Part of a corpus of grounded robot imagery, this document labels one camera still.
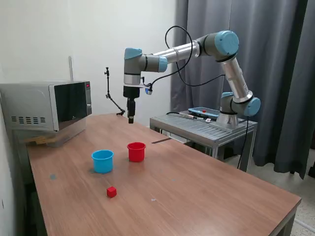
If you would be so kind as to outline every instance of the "tiled floor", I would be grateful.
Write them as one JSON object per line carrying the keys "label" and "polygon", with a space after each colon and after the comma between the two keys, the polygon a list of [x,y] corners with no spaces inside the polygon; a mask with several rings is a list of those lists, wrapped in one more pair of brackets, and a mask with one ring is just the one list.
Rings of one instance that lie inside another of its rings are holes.
{"label": "tiled floor", "polygon": [[[307,172],[314,164],[315,150],[310,150],[308,159]],[[230,158],[227,160],[228,164],[237,166],[238,158]],[[273,164],[267,164],[264,167],[255,166],[253,161],[251,163],[249,173],[270,182],[280,188],[286,189],[291,193],[299,195],[302,198],[302,203],[298,207],[295,217],[304,223],[315,228],[315,178],[305,175],[302,180],[297,173],[294,175],[290,173],[282,174],[273,171]],[[293,224],[292,236],[315,236],[311,231],[303,228],[299,224]]]}

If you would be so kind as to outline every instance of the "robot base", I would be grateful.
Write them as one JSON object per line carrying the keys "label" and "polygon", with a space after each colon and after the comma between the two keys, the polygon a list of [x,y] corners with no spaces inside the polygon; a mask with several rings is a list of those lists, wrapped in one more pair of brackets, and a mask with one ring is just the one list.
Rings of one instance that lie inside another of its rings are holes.
{"label": "robot base", "polygon": [[209,124],[210,126],[227,131],[229,133],[234,133],[240,131],[246,127],[246,124],[242,124],[238,122],[237,115],[228,115],[220,113],[216,122],[212,122]]}

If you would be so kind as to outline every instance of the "light blue joint cap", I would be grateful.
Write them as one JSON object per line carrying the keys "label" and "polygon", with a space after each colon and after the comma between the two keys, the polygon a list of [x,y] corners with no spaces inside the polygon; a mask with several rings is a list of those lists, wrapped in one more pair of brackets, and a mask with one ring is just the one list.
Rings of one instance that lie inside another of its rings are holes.
{"label": "light blue joint cap", "polygon": [[222,95],[221,95],[221,98],[229,97],[229,96],[233,96],[233,93],[232,92],[223,92]]}
{"label": "light blue joint cap", "polygon": [[126,48],[124,59],[135,58],[142,55],[142,50],[140,48]]}
{"label": "light blue joint cap", "polygon": [[257,114],[260,108],[260,99],[254,97],[248,104],[247,107],[244,109],[244,115],[247,117],[252,117]]}
{"label": "light blue joint cap", "polygon": [[159,56],[158,72],[164,72],[167,69],[167,58]]}
{"label": "light blue joint cap", "polygon": [[220,31],[215,36],[215,46],[224,56],[232,55],[237,52],[239,40],[236,33],[226,30]]}

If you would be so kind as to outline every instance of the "black tripod stand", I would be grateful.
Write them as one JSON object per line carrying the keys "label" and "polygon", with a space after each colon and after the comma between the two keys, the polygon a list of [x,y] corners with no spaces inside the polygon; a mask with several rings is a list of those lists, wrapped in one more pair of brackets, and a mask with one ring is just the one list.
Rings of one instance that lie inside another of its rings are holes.
{"label": "black tripod stand", "polygon": [[107,75],[107,95],[106,98],[109,98],[115,105],[116,107],[118,107],[118,109],[121,112],[116,113],[117,115],[123,115],[126,111],[124,109],[122,109],[120,106],[118,106],[118,104],[112,99],[111,95],[109,94],[109,70],[108,67],[106,67],[106,72],[104,72],[105,75]]}

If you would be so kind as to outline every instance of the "red cube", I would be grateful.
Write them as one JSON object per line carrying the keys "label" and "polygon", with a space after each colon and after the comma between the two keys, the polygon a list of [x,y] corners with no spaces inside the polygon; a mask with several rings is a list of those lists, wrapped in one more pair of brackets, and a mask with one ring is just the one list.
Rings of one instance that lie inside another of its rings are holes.
{"label": "red cube", "polygon": [[111,186],[107,189],[107,196],[113,198],[117,195],[117,190],[115,187]]}

